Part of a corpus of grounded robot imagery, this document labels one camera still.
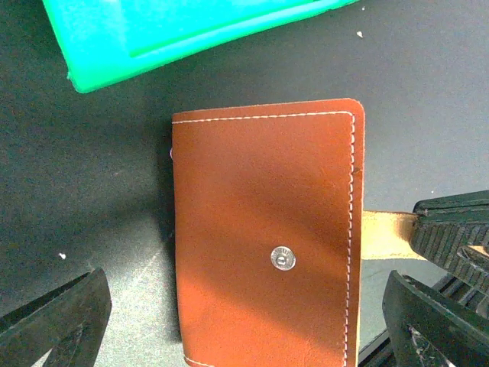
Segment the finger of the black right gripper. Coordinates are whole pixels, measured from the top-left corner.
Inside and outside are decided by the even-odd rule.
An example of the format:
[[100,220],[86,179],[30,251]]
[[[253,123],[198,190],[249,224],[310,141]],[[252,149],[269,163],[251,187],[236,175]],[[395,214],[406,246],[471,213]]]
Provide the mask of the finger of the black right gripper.
[[488,191],[420,200],[413,213],[421,223],[488,224]]
[[487,223],[419,220],[414,225],[410,247],[481,293],[488,293]]

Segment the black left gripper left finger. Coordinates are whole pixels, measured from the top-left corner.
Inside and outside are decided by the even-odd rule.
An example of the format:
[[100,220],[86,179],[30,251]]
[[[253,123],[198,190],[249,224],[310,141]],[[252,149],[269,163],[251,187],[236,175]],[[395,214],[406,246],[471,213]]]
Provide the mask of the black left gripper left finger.
[[93,366],[112,310],[97,268],[1,317],[1,365]]

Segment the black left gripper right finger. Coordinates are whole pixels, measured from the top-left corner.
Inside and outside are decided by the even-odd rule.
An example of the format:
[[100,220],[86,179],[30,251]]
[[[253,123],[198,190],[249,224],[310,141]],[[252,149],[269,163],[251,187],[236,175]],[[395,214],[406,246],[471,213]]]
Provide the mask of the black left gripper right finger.
[[487,366],[488,319],[392,271],[382,309],[398,366]]

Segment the green bin with red cards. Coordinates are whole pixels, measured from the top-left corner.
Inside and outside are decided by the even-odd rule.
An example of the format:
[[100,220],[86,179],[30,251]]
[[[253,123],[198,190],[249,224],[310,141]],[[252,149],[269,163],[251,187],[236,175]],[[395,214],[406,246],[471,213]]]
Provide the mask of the green bin with red cards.
[[342,8],[347,1],[45,1],[79,93],[202,50]]

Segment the brown leather card holder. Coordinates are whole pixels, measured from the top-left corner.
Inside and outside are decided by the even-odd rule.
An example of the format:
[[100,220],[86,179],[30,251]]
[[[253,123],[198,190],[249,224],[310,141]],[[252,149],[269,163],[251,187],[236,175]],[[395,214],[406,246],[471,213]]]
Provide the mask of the brown leather card holder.
[[364,119],[354,99],[173,117],[188,365],[357,365],[361,260],[408,255],[415,221],[364,211]]

